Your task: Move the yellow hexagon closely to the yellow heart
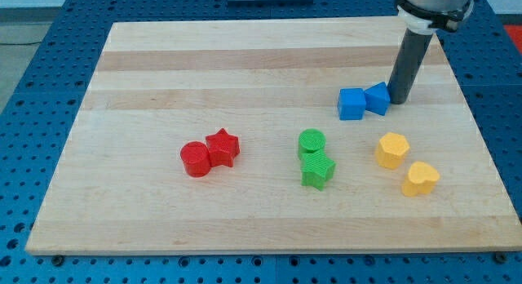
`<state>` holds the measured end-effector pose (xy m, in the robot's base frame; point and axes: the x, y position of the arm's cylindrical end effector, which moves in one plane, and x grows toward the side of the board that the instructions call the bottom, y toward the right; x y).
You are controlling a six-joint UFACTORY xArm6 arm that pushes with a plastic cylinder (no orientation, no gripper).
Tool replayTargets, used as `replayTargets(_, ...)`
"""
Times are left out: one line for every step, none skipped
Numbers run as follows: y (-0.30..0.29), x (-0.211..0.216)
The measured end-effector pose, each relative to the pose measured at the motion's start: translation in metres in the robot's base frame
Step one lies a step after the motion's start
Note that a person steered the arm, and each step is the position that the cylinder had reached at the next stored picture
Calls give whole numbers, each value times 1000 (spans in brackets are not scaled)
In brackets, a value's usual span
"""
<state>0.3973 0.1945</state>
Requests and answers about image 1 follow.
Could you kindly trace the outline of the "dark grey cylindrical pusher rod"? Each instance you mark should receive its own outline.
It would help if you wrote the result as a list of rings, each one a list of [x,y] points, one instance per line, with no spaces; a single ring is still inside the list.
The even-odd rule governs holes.
[[[403,104],[408,99],[431,39],[431,34],[406,29],[387,84],[392,104]]]

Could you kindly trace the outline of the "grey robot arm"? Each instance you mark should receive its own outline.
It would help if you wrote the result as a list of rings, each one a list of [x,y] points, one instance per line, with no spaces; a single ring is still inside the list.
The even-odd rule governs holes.
[[[393,104],[403,104],[427,53],[433,34],[454,33],[471,15],[475,0],[395,0],[406,30],[387,84]]]

